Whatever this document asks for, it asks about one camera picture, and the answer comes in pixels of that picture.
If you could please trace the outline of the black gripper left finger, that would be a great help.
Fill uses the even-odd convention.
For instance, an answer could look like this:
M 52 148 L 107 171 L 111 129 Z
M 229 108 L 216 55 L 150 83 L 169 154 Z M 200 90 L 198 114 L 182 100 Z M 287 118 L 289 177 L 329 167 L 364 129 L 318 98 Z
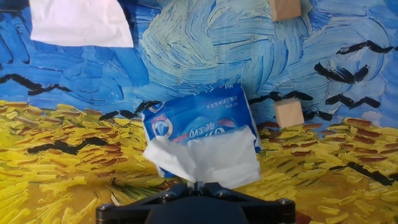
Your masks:
M 153 209 L 163 207 L 169 202 L 174 202 L 178 199 L 193 196 L 196 190 L 196 183 L 177 183 L 171 185 L 166 190 L 130 203 L 129 205 L 116 206 L 112 203 L 102 204 L 96 208 L 96 224 L 124 223 L 128 220 L 133 223 L 144 223 Z

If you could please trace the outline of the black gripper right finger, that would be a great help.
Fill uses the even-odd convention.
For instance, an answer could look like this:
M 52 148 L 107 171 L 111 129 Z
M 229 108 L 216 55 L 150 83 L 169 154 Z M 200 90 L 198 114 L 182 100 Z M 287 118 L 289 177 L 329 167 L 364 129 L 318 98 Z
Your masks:
M 215 199 L 221 208 L 237 208 L 248 223 L 295 223 L 295 202 L 288 198 L 274 201 L 261 200 L 235 190 L 222 187 L 217 182 L 196 182 L 200 197 Z

